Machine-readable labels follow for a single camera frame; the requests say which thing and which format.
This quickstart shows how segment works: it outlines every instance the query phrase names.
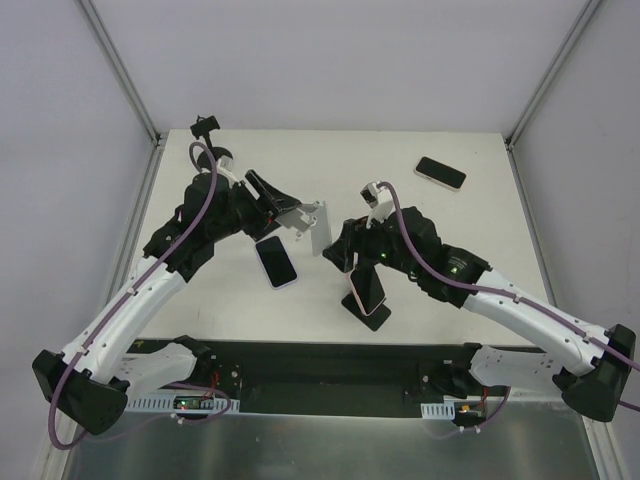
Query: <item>phone screen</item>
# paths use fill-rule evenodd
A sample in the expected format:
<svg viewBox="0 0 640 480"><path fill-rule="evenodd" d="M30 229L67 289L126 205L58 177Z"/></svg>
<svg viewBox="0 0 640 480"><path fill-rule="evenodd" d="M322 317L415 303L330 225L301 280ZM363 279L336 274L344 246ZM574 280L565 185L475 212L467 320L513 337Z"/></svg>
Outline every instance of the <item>phone screen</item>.
<svg viewBox="0 0 640 480"><path fill-rule="evenodd" d="M284 287L298 278L279 237L256 243L256 251L273 288Z"/></svg>
<svg viewBox="0 0 640 480"><path fill-rule="evenodd" d="M386 299L378 274L373 267L365 267L356 268L347 276L360 312L368 317Z"/></svg>
<svg viewBox="0 0 640 480"><path fill-rule="evenodd" d="M422 157L416 166L415 172L418 175L428 177L454 190L459 190L465 178L467 178L466 173L436 162L429 157Z"/></svg>

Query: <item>wire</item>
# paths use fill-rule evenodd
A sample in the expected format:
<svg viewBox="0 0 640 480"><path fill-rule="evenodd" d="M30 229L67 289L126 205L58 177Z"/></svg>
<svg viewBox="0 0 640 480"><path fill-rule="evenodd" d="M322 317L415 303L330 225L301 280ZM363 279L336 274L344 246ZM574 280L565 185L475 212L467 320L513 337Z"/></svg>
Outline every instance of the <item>wire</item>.
<svg viewBox="0 0 640 480"><path fill-rule="evenodd" d="M215 420L216 418L220 418L222 415L224 415L225 413L227 413L233 403L231 401L231 399L229 398L229 396L224 393L222 390L216 390L215 388L208 388L208 387L199 387L196 385L189 385L186 383L170 383L169 385L167 385L168 387L175 387L175 388L187 388L190 390L203 390L206 392L212 392L215 393L216 395L222 397L225 400L225 405L224 408L222 410L220 410L219 412L216 413L212 413L211 415L207 415L207 418L205 418L204 420L206 420L207 422L210 422L212 420ZM126 432L122 432L119 433L117 435L113 435L111 437L106 437L106 438L100 438L100 437L96 437L96 438L88 438L87 441L90 443L108 443L108 442L112 442L114 440L118 440L120 438L124 438L128 435L131 435L134 432L137 432L138 430L142 430L143 428L145 428L147 425L154 423L156 420L159 420L160 418L173 418L173 413L171 415L167 415L166 413L161 413L158 415L154 415L153 417L150 417L148 419L146 419L144 422L141 422L135 426L133 426L132 428L130 428L129 430L127 430ZM187 425L197 425L200 423L204 423L201 420L191 420L188 418L182 418L182 422L187 424Z"/></svg>
<svg viewBox="0 0 640 480"><path fill-rule="evenodd" d="M213 375L211 375L211 390L209 390L207 393L205 393L202 396L203 400L208 400L211 397L213 397L214 395L214 391L216 389L216 385L218 385L218 380L219 380L220 376L218 375L218 372L213 372Z"/></svg>
<svg viewBox="0 0 640 480"><path fill-rule="evenodd" d="M180 235L180 237L178 237L178 239L173 243L173 245L171 245L167 249L167 251L164 252L160 256L160 258L158 258L155 261L155 263L151 265L151 267L149 267L149 269L140 276L140 278L132 285L129 291L133 291L133 292L137 291L140 288L140 286L147 281L147 279L151 276L151 274L153 274L153 272L155 272L158 269L158 267L160 267L160 265L162 265L165 262L165 260L182 244L182 242L184 242L187 239L187 237L191 235L191 233L196 228L198 223L200 223L200 220L202 220L202 217L204 217L204 214L206 213L207 209L209 208L209 205L211 204L211 201L213 199L213 194L216 189L216 180L217 180L216 160L215 160L215 157L213 156L213 153L207 148L206 145L204 145L201 142L193 142L189 146L189 158L191 159L191 162L194 163L194 165L197 165L196 161L194 160L195 157L193 153L196 147L200 147L207 154L207 157L209 158L209 162L211 162L211 185L209 187L209 193L207 194L207 198L205 199L204 204L202 205L202 208L200 209L196 217L193 219L191 224L184 231L184 233ZM87 337L87 339L82 344L83 350L87 350L91 346L93 341L100 334L100 332L105 328L105 326L109 323L109 321L113 318L113 316L122 308L122 306L126 303L126 301L132 296L132 294L129 293L129 291L125 292L122 295L122 297L120 297L120 299L115 303L115 305L109 309L109 311L104 316L104 318L100 321L100 323L98 323L98 325L93 330L93 332L91 332L91 334ZM69 362L69 365L67 365L67 368L65 368L64 372L62 373L60 380L58 380L58 384L56 385L56 388L53 392L53 396L51 397L51 403L49 405L49 417L47 422L49 439L51 440L51 443L53 444L53 446L59 450L69 450L75 447L87 436L87 433L88 433L86 430L83 430L80 433L80 435L76 437L75 440L73 440L71 443L65 444L60 441L60 439L58 438L58 434L56 432L56 411L58 409L58 403L60 401L60 395L62 393L62 389L66 385L67 381L69 380L69 377L71 376L71 372L73 372L75 366L78 364L82 356L83 356L83 353L79 351L71 359L71 361Z"/></svg>
<svg viewBox="0 0 640 480"><path fill-rule="evenodd" d="M500 402L500 405L498 405L498 408L496 408L491 413L491 415L489 415L487 417L487 419L484 422L482 422L480 425L476 425L475 427L458 428L456 430L450 431L449 433L445 433L444 435L435 434L435 433L429 431L427 428L424 428L424 430L425 430L425 432L427 432L427 434L431 438L433 438L435 440L446 440L448 438L455 437L456 435L458 435L460 433L471 433L471 432L480 433L482 431L482 429L484 429L491 422L493 422L494 419L498 416L498 414L504 409L505 405L507 404L507 401L509 400L509 395L511 395L511 387L507 387L507 391L505 392L504 397L502 397L502 401Z"/></svg>
<svg viewBox="0 0 640 480"><path fill-rule="evenodd" d="M482 411L487 412L487 397L489 397L489 387L484 387L482 392Z"/></svg>
<svg viewBox="0 0 640 480"><path fill-rule="evenodd" d="M418 264L422 268L424 268L431 276L433 276L436 279L440 280L442 283L446 283L447 285L450 285L450 286L456 287L456 288L461 288L463 290L468 290L468 291L471 291L471 292L491 293L491 294L494 294L494 295L499 295L501 297L509 298L511 300L516 300L518 298L516 293L510 292L508 290L504 290L502 288L485 287L485 286L482 286L482 285L472 285L470 283L463 283L463 282L457 282L455 280L451 280L450 278L445 277L440 272L436 271L433 267L431 267L431 265L429 265L427 262L424 261L424 259L422 258L422 256L418 252L418 250L416 249L415 245L411 241L411 238L409 237L409 232L407 231L407 225L404 222L404 216L402 214L402 208L400 207L400 200L398 199L398 193L396 192L396 189L393 188L393 185L391 185L389 182L380 182L379 185L383 186L383 187L387 187L389 189L389 192L391 193L391 197L393 199L393 205L394 205L394 207L396 209L396 216L398 218L398 225L400 227L400 233L402 234L402 238L404 239L404 243L407 245L407 248L409 249L409 252L411 253L411 256L413 256L413 258L415 258L415 260L418 262ZM534 310L537 310L537 311L543 313L544 315L546 315L547 317L551 318L552 320L555 320L556 322L558 322L560 325L564 326L565 328L567 328L571 332L573 332L576 335L582 337L585 341L593 343L594 345L596 345L597 347L600 347L602 350L604 350L608 354L612 355L613 357L617 358L618 360L620 360L621 362L623 362L627 366L629 366L629 367L633 368L634 370L640 372L640 364L639 363L634 362L630 358L627 358L622 353L618 352L616 349L610 347L609 345L607 345L606 343L600 341L599 339L591 337L587 332L582 330L580 327L578 327L574 323L568 321L567 319L563 318L562 316L558 315L553 310L545 307L544 305L539 304L538 302L535 302L535 301L533 301L533 300L531 300L529 298L526 298L526 297L519 297L518 301L521 302L521 303L524 303L525 305L528 305L529 307L533 308ZM622 402L622 401L620 401L618 403L620 405L622 405L623 407L631 408L632 410L636 410L636 411L640 412L640 406L636 406L636 405L633 405L633 404L630 404L630 403L627 403L627 402Z"/></svg>

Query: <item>metal frame edge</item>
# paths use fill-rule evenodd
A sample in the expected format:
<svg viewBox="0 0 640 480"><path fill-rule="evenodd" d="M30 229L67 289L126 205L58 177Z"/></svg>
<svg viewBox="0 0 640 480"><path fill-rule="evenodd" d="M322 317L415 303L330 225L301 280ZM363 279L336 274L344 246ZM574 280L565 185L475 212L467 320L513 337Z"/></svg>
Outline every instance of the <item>metal frame edge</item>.
<svg viewBox="0 0 640 480"><path fill-rule="evenodd" d="M583 418L587 440L591 446L601 480L631 480L611 423Z"/></svg>
<svg viewBox="0 0 640 480"><path fill-rule="evenodd" d="M114 270L110 276L109 286L106 291L106 296L103 299L103 304L106 304L115 293L120 289L127 276L129 267L131 266L131 260L134 255L134 248L138 241L138 235L142 228L142 222L147 212L149 205L149 199L151 198L151 192L153 185L158 174L160 167L160 161L162 160L162 154L166 144L167 135L160 136L160 140L153 148L151 156L147 162L144 175L140 181L137 189L137 196L134 203L134 207L129 214L127 220L127 228L125 230L124 237L120 242L120 248L118 249L118 255L116 257Z"/></svg>
<svg viewBox="0 0 640 480"><path fill-rule="evenodd" d="M544 255L542 254L542 247L540 246L540 236L538 235L538 229L536 228L535 218L531 209L531 202L529 201L527 190L522 181L520 171L518 170L518 165L516 163L513 148L510 148L508 145L506 145L506 142L505 147L507 150L507 156L509 157L509 164L511 165L513 179L516 183L516 189L518 190L518 196L520 197L520 203L522 204L522 209L524 210L524 218L527 222L529 235L531 236L531 241L533 243L533 250L536 254L536 259L538 260L538 267L540 268L540 274L542 275L542 283L544 284L544 289L547 293L549 302L552 305L556 306L556 295L553 291L553 287L551 286L549 270L547 269Z"/></svg>
<svg viewBox="0 0 640 480"><path fill-rule="evenodd" d="M513 147L522 136L534 113L546 98L554 81L558 78L562 68L575 51L587 28L591 25L595 14L600 10L600 7L602 7L605 1L606 0L587 0L582 10L580 10L578 17L573 22L571 29L560 44L560 48L553 56L551 63L542 75L523 112L520 114L511 134L507 137L507 145L509 147Z"/></svg>
<svg viewBox="0 0 640 480"><path fill-rule="evenodd" d="M147 108L142 102L142 98L136 89L133 81L131 80L131 76L127 69L124 66L124 62L118 53L118 50L111 40L109 33L104 25L104 22L100 18L100 14L93 4L92 0L74 0L78 10L86 20L91 33L98 43L100 50L102 51L105 60L109 64L111 71L120 85L120 89L122 93L127 98L127 101L131 105L138 121L144 128L145 132L151 139L151 141L155 142L159 140L159 133L156 129Z"/></svg>
<svg viewBox="0 0 640 480"><path fill-rule="evenodd" d="M102 299L101 305L107 301L118 291L124 279L126 278L131 260L134 255L134 248L142 228L142 221L149 205L151 192L155 183L156 174L162 160L162 153L168 134L159 136L157 144L154 146L151 156L147 162L144 175L138 186L138 193L134 207L129 215L127 229L118 250L115 268L111 274L108 287ZM61 436L63 442L70 442L76 431L77 424L69 417L63 414L58 415L58 435ZM36 457L35 465L32 470L32 480L60 480L63 478L64 471L69 458L68 451L57 450L53 447L49 438L45 435L42 439L40 452Z"/></svg>

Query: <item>white enclosure panel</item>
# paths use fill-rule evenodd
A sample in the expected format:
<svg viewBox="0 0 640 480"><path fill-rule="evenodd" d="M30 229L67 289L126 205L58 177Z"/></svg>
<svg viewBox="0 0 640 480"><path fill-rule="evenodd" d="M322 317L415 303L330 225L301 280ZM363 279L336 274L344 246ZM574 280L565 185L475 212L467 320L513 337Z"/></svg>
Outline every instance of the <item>white enclosure panel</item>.
<svg viewBox="0 0 640 480"><path fill-rule="evenodd" d="M517 160L560 307L640 332L640 3L605 2ZM625 400L640 403L638 374ZM640 415L615 430L640 478Z"/></svg>
<svg viewBox="0 0 640 480"><path fill-rule="evenodd" d="M235 172L255 169L266 181L303 201L326 200L334 238L342 222L367 215L359 192L384 179L403 206L431 218L443 242L487 259L534 295L544 287L520 199L498 134L221 130L214 145L234 154ZM149 201L137 255L153 232L183 202L195 175L188 130L172 130ZM459 192L418 177L413 167L428 155L465 172ZM156 314L145 338L195 338L385 344L527 344L506 328L429 298L406 275L379 267L392 315L377 332L340 304L344 274L311 256L310 239L279 230L298 281L270 288L253 241L240 233L216 244L215 256Z"/></svg>
<svg viewBox="0 0 640 480"><path fill-rule="evenodd" d="M30 476L31 362L97 313L151 153L72 1L0 6L0 477Z"/></svg>
<svg viewBox="0 0 640 480"><path fill-rule="evenodd" d="M94 0L161 131L508 133L585 0Z"/></svg>

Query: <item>white wall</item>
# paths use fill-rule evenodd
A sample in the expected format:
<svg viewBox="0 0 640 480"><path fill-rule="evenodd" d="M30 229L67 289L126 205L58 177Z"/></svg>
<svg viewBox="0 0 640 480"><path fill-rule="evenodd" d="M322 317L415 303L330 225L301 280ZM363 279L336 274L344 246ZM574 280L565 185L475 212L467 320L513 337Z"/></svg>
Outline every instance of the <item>white wall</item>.
<svg viewBox="0 0 640 480"><path fill-rule="evenodd" d="M509 133L585 0L96 0L158 128Z"/></svg>
<svg viewBox="0 0 640 480"><path fill-rule="evenodd" d="M70 0L0 6L0 477L28 478L31 362L99 308L150 143Z"/></svg>
<svg viewBox="0 0 640 480"><path fill-rule="evenodd" d="M517 145L558 303L640 332L640 3L605 2ZM624 398L640 403L638 374ZM640 415L615 431L640 478Z"/></svg>

